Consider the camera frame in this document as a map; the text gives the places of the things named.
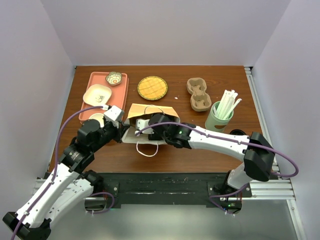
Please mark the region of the brown paper bag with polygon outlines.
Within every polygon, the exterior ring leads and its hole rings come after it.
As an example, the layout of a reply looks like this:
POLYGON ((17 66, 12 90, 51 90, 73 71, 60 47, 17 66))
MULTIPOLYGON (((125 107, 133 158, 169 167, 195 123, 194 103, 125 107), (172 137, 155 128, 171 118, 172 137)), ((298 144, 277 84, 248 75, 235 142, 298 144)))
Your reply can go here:
POLYGON ((129 109, 127 119, 125 124, 130 124, 130 128, 126 131, 123 138, 121 139, 123 143, 126 144, 135 144, 136 151, 142 156, 152 158, 157 154, 157 150, 152 155, 147 155, 139 150, 140 145, 154 145, 159 147, 164 145, 166 142, 164 140, 148 140, 148 134, 142 134, 141 132, 145 129, 139 131, 139 135, 135 134, 136 131, 136 120, 144 119, 150 120, 152 114, 162 113, 165 115, 173 116, 174 122, 179 123, 180 117, 173 107, 170 106, 158 106, 158 105, 147 105, 147 104, 138 104, 133 103, 129 109))

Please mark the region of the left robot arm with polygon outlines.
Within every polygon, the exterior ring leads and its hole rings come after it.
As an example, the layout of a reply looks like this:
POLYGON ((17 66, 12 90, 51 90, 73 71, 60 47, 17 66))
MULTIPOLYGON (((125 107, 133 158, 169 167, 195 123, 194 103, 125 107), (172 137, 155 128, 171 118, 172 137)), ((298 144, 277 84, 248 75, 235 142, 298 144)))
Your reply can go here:
POLYGON ((120 121, 86 120, 76 137, 56 158, 55 167, 37 192, 16 212, 8 212, 3 222, 12 230, 12 238, 46 240, 53 226, 71 208, 104 190, 103 178, 85 168, 94 160, 95 152, 114 140, 120 142, 128 125, 120 121))

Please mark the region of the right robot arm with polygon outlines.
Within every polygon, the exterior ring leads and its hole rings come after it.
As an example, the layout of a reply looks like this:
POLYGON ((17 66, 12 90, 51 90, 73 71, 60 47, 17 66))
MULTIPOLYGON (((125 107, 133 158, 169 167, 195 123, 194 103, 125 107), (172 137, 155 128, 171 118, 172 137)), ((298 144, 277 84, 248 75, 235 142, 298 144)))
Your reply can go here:
POLYGON ((231 156, 241 164, 230 170, 223 183, 215 187, 219 194, 235 196, 243 186, 256 180, 269 181, 275 154, 269 142, 258 132, 232 135, 206 130, 189 123, 178 123, 163 113, 155 113, 148 125, 157 139, 175 148, 209 150, 231 156))

